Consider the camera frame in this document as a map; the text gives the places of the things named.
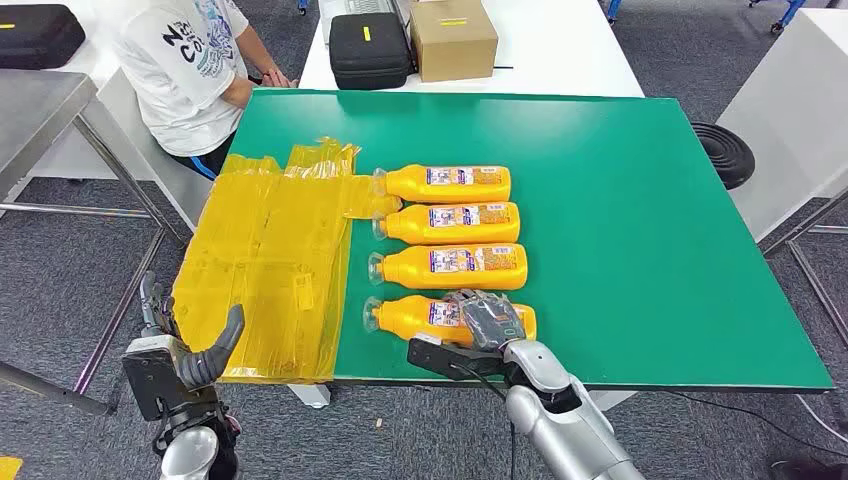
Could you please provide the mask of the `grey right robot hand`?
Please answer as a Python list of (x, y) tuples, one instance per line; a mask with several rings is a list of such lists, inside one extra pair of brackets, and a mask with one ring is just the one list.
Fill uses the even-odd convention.
[(524, 323), (505, 295), (466, 288), (447, 293), (444, 300), (458, 308), (471, 333), (473, 350), (493, 352), (511, 341), (528, 339)]

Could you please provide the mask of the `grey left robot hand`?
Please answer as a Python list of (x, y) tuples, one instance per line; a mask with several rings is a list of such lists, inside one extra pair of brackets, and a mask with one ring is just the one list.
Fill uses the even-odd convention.
[(216, 382), (224, 373), (245, 327), (245, 313), (241, 304), (230, 307), (226, 325), (214, 344), (192, 352), (182, 340), (174, 317), (175, 300), (164, 296), (164, 287), (155, 279), (155, 273), (146, 271), (140, 281), (144, 328), (141, 330), (144, 347), (164, 347), (172, 358), (178, 379), (188, 390), (196, 390)]

